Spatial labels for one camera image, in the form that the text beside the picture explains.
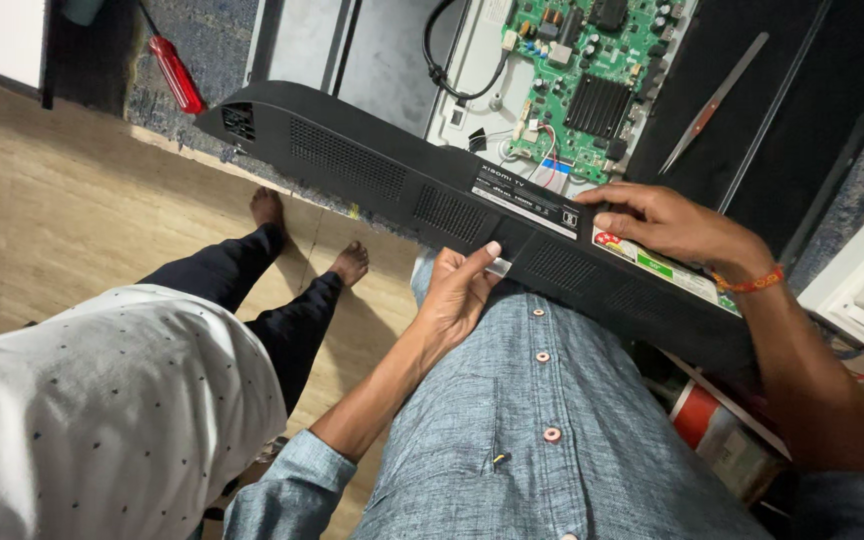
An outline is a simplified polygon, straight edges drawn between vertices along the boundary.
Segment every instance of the shirt sleeve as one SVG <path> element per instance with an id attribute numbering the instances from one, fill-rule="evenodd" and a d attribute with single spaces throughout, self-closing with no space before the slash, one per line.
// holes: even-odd
<path id="1" fill-rule="evenodd" d="M 798 487 L 795 538 L 864 538 L 864 472 L 815 472 Z"/>
<path id="2" fill-rule="evenodd" d="M 356 466 L 308 429 L 225 510 L 224 538 L 319 538 Z"/>

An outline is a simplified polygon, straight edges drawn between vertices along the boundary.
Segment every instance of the blue shirt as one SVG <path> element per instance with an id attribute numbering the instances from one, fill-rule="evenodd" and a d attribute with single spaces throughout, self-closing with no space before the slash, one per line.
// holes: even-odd
<path id="1" fill-rule="evenodd" d="M 431 260 L 415 265 L 419 303 Z M 354 473 L 300 432 L 235 497 L 226 538 L 317 538 Z M 807 474 L 799 491 L 799 537 L 864 538 L 864 474 Z M 614 335 L 502 281 L 474 332 L 396 415 L 352 536 L 568 534 L 769 537 L 678 436 Z"/>

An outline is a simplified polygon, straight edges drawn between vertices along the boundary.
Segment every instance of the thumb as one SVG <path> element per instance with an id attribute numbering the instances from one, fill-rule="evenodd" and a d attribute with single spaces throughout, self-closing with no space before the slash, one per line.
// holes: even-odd
<path id="1" fill-rule="evenodd" d="M 645 223 L 627 213 L 602 212 L 592 220 L 599 229 L 620 239 L 648 244 L 655 235 L 655 225 Z"/>
<path id="2" fill-rule="evenodd" d="M 502 246 L 498 245 L 497 241 L 492 240 L 482 249 L 466 257 L 465 262 L 452 273 L 450 278 L 467 284 L 475 276 L 481 274 L 486 269 L 486 266 L 492 264 L 500 253 L 502 253 Z"/>

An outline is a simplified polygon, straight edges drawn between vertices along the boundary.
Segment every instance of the green circuit board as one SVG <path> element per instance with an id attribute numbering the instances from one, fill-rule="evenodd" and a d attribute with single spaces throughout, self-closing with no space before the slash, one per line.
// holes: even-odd
<path id="1" fill-rule="evenodd" d="M 653 82 L 652 78 L 665 68 L 655 54 L 657 49 L 653 47 L 667 45 L 671 29 L 678 19 L 667 19 L 668 26 L 665 28 L 668 30 L 665 36 L 661 29 L 650 28 L 650 25 L 662 15 L 659 10 L 675 9 L 678 14 L 681 14 L 684 6 L 680 4 L 685 3 L 685 0 L 618 1 L 627 2 L 628 5 L 622 22 L 614 25 L 618 26 L 614 30 L 608 28 L 610 26 L 608 23 L 603 25 L 600 20 L 590 18 L 590 9 L 600 9 L 604 3 L 615 4 L 604 0 L 518 0 L 513 2 L 507 18 L 510 24 L 503 27 L 503 33 L 512 30 L 518 35 L 510 54 L 531 59 L 534 64 L 534 78 L 546 82 L 543 88 L 536 89 L 534 84 L 530 88 L 526 102 L 528 111 L 522 111 L 526 126 L 529 125 L 530 120 L 538 120 L 539 123 L 553 128 L 556 134 L 558 161 L 570 168 L 570 174 L 599 184 L 607 181 L 608 173 L 615 170 L 618 162 L 607 160 L 609 144 L 613 141 L 624 142 L 628 139 L 634 123 L 643 120 L 642 115 L 639 114 L 641 104 L 646 99 L 643 95 L 645 92 L 642 90 L 643 84 L 647 86 L 646 90 L 657 85 L 658 83 Z M 568 57 L 568 61 L 562 64 L 547 56 L 557 46 L 552 44 L 555 40 L 541 39 L 536 36 L 535 29 L 540 28 L 548 19 L 552 19 L 558 20 L 558 29 L 561 30 L 569 11 L 576 9 L 582 10 L 581 26 L 578 29 L 577 39 L 570 47 L 572 54 Z M 533 30 L 523 32 L 523 23 L 528 23 Z M 589 46 L 594 49 L 591 54 L 587 50 Z M 607 92 L 620 98 L 609 97 L 608 100 L 612 104 L 596 104 L 596 96 L 590 94 L 603 87 L 607 88 Z M 573 100 L 577 94 L 581 94 L 581 99 Z M 628 100 L 624 104 L 616 104 L 625 100 L 626 96 Z M 611 115 L 618 124 L 609 126 L 608 134 L 602 133 L 601 126 L 597 134 L 594 134 L 596 129 L 577 127 L 574 120 L 571 122 L 567 120 L 573 101 L 588 104 L 587 109 L 610 108 L 605 114 Z M 621 109 L 619 115 L 616 114 L 617 107 Z M 590 114 L 598 114 L 598 112 L 593 110 Z M 575 116 L 576 111 L 573 110 L 572 117 Z M 519 138 L 513 138 L 510 149 L 540 163 L 551 145 L 552 139 L 545 128 L 530 132 L 527 127 Z"/>

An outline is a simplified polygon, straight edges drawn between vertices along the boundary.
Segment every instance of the red screwdriver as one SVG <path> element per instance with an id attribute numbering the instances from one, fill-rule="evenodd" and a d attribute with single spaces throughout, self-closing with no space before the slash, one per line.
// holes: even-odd
<path id="1" fill-rule="evenodd" d="M 182 109 L 183 113 L 198 115 L 206 109 L 206 106 L 203 104 L 202 98 L 199 97 L 199 92 L 195 89 L 195 82 L 189 76 L 183 61 L 179 59 L 176 46 L 162 37 L 159 29 L 156 28 L 156 23 L 152 22 L 149 11 L 146 10 L 145 4 L 141 0 L 139 0 L 138 7 L 142 10 L 145 23 L 151 32 L 149 50 L 158 60 L 158 67 L 162 69 L 162 75 L 165 75 L 165 81 L 169 84 L 169 89 L 175 96 L 178 107 Z"/>

